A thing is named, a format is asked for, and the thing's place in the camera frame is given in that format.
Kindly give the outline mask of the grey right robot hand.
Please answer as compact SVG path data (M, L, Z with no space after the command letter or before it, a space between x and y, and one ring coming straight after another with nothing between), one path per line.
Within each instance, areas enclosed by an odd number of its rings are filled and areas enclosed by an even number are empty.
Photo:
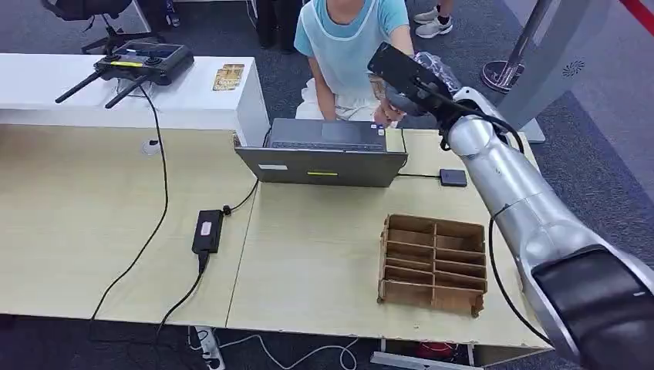
M383 83L384 97L380 108L390 121L399 121L405 115L424 116L440 108L440 101L431 92L418 88L413 94L398 91L389 83Z

